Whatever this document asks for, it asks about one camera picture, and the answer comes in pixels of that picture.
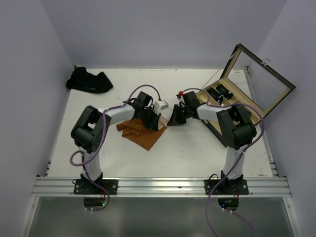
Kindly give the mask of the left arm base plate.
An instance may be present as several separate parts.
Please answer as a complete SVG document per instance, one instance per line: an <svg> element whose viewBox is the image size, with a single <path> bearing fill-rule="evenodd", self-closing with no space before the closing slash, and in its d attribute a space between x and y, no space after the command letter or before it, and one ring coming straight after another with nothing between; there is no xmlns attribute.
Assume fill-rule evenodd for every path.
<svg viewBox="0 0 316 237"><path fill-rule="evenodd" d="M99 187L92 184L87 179L74 179L72 180L74 184L74 194L75 195L100 195L106 194L105 191ZM118 190L118 180L115 179L99 179L95 183L105 189L110 195L116 195Z"/></svg>

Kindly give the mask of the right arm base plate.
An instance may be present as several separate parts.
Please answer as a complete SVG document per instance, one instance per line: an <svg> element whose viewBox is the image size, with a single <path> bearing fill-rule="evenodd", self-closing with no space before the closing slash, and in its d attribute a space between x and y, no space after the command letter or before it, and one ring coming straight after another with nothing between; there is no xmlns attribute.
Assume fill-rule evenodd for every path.
<svg viewBox="0 0 316 237"><path fill-rule="evenodd" d="M213 188L220 182L221 179L206 179L204 180L205 194L209 195L248 195L248 184L245 179L229 180L225 179L219 184L214 191Z"/></svg>

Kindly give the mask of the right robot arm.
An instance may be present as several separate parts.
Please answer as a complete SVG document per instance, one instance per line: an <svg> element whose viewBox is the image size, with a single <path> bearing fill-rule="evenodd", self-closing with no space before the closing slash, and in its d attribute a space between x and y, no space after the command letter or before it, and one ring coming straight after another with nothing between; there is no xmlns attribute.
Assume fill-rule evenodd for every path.
<svg viewBox="0 0 316 237"><path fill-rule="evenodd" d="M187 123L187 119L214 120L218 122L222 138L228 151L226 162L221 171L220 188L231 194L237 189L237 181L243 179L243 162L245 149L257 135L257 131L243 105L216 106L207 102L201 103L194 92L177 94L178 104L173 107L168 126Z"/></svg>

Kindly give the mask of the brown underwear cream waistband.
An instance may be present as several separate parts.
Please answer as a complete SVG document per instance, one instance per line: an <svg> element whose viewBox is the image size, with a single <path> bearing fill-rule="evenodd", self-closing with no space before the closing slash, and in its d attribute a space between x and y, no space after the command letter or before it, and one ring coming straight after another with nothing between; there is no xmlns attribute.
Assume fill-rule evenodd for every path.
<svg viewBox="0 0 316 237"><path fill-rule="evenodd" d="M167 130L167 126L163 125L158 130L150 130L145 127L140 119L126 120L118 123L116 128L122 132L122 137L139 145L149 151L158 139Z"/></svg>

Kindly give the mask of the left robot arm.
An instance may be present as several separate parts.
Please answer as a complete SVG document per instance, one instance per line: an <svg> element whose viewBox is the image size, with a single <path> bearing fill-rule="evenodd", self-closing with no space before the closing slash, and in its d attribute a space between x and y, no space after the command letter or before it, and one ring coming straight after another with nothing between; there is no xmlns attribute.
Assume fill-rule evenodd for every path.
<svg viewBox="0 0 316 237"><path fill-rule="evenodd" d="M99 152L111 125L139 119L147 129L158 131L161 113L151 104L152 100L152 96L141 91L136 98L129 98L122 105L103 111L93 106L83 110L71 131L71 138L78 150L71 155L70 163L82 167L81 178L87 180L85 188L90 193L97 194L103 187Z"/></svg>

